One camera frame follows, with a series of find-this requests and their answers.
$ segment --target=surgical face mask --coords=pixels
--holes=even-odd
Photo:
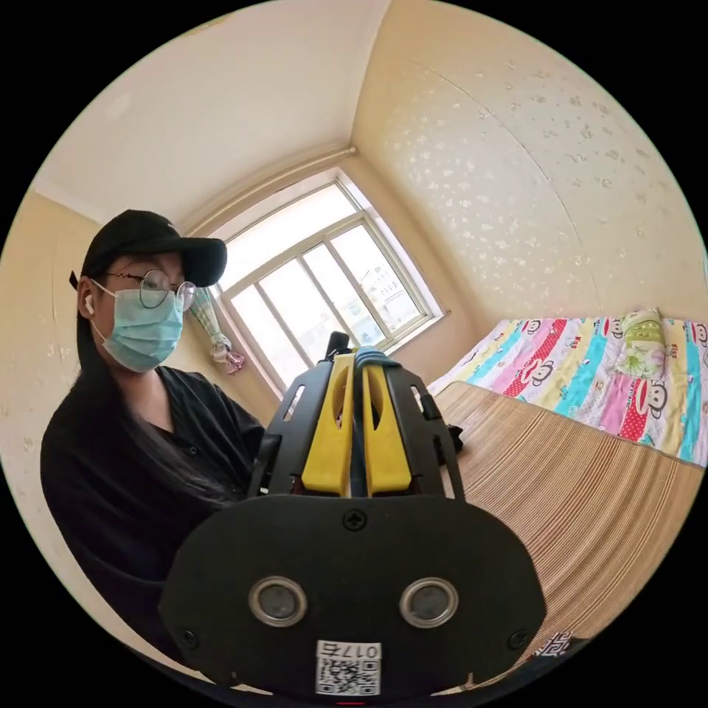
[[[111,293],[93,282],[116,301],[113,332],[108,338],[91,322],[105,350],[121,366],[136,373],[145,373],[162,364],[175,350],[182,334],[183,313],[177,296],[168,291],[160,305],[146,308],[139,290]]]

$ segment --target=white ceiling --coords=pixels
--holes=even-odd
[[[161,46],[72,123],[32,186],[105,223],[179,223],[288,159],[348,145],[389,0],[273,0]]]

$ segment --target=window frame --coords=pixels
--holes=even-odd
[[[274,209],[271,209],[267,213],[261,215],[259,218],[253,220],[251,223],[245,225],[243,228],[232,233],[227,238],[224,238],[224,243],[228,246],[229,243],[239,238],[245,232],[252,229],[259,222],[264,221],[265,219],[271,217],[273,214],[278,213],[282,209],[285,209],[290,205],[295,204],[296,202],[311,196],[312,194],[327,189],[328,187],[332,187],[334,184],[340,189],[341,193],[352,204],[355,210],[354,214],[351,214],[347,217],[340,219],[339,221],[330,224],[329,226],[326,226],[317,233],[308,236],[307,238],[301,240],[299,243],[296,243],[294,246],[291,246],[285,251],[282,251],[277,256],[271,258],[267,263],[264,263],[259,268],[256,268],[251,273],[238,280],[236,283],[230,285],[228,288],[222,288],[221,284],[218,283],[212,289],[213,294],[216,298],[218,298],[221,307],[225,309],[225,311],[231,317],[233,322],[236,324],[237,328],[241,333],[241,336],[246,340],[247,345],[252,349],[254,355],[257,357],[258,363],[266,371],[266,373],[274,382],[276,388],[278,388],[281,394],[285,393],[285,391],[288,389],[288,385],[285,384],[285,382],[282,380],[280,374],[275,370],[275,367],[271,364],[270,360],[261,349],[256,338],[251,334],[251,331],[246,326],[246,323],[241,319],[236,307],[232,304],[232,299],[235,298],[240,292],[253,286],[256,292],[263,299],[265,306],[269,309],[289,342],[293,345],[298,355],[305,362],[305,365],[309,367],[313,366],[314,364],[316,364],[316,361],[312,361],[311,357],[308,356],[308,354],[304,351],[302,345],[297,341],[297,338],[292,333],[290,327],[288,327],[287,324],[283,321],[280,313],[277,311],[271,300],[268,298],[267,293],[264,291],[262,285],[260,284],[261,280],[276,271],[278,268],[281,268],[285,264],[290,263],[292,261],[296,261],[304,269],[305,274],[308,276],[315,289],[319,292],[319,295],[323,298],[325,304],[332,311],[335,319],[341,325],[341,331],[346,332],[352,339],[352,342],[357,343],[358,340],[355,337],[354,333],[348,327],[348,325],[344,321],[344,318],[339,313],[335,305],[332,303],[329,296],[325,293],[325,290],[320,285],[319,281],[317,280],[314,273],[311,271],[310,267],[305,261],[304,256],[309,251],[312,251],[319,246],[324,246],[330,253],[330,255],[334,258],[337,265],[342,270],[345,277],[350,282],[351,286],[354,288],[359,299],[364,304],[364,307],[369,310],[373,319],[376,321],[377,325],[379,326],[381,332],[384,335],[384,339],[374,345],[379,350],[386,352],[387,350],[391,349],[395,345],[399,344],[402,340],[413,334],[413,332],[416,331],[419,327],[435,319],[435,317],[437,316],[435,312],[436,308],[433,308],[431,304],[426,301],[426,298],[420,293],[413,278],[408,273],[406,267],[400,261],[398,254],[395,252],[394,248],[389,243],[386,236],[376,226],[371,215],[369,215],[368,212],[370,211],[370,207],[367,208],[359,204],[359,202],[357,202],[357,200],[347,189],[347,187],[342,184],[342,181],[339,176],[334,176],[328,179],[325,183],[319,184],[313,189],[307,190],[302,194],[299,194],[297,197],[278,205]],[[333,239],[348,231],[351,231],[357,226],[364,227],[364,229],[371,237],[373,243],[381,250],[383,257],[388,263],[392,272],[400,280],[404,291],[409,295],[414,305],[418,309],[419,315],[406,322],[404,326],[402,326],[394,333],[392,333],[391,330],[386,326],[386,323],[381,318],[381,315],[376,310],[375,306],[371,302],[371,299],[366,295],[363,288],[359,285],[353,273],[347,267],[346,263],[342,260],[341,256],[337,252],[337,249],[332,244]]]

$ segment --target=bed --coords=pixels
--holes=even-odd
[[[614,370],[619,319],[505,319],[428,390],[465,382],[705,468],[708,327],[663,324],[666,366],[656,381]]]
[[[428,386],[463,430],[465,498],[524,542],[544,589],[548,614],[514,668],[558,634],[607,627],[693,505],[708,463],[708,337],[671,319],[664,334],[664,376],[644,381],[614,371],[619,320],[504,320]]]

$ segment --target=striped quilt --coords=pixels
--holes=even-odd
[[[428,390],[464,381],[705,467],[707,326],[663,324],[666,366],[656,381],[614,370],[619,319],[506,319]]]

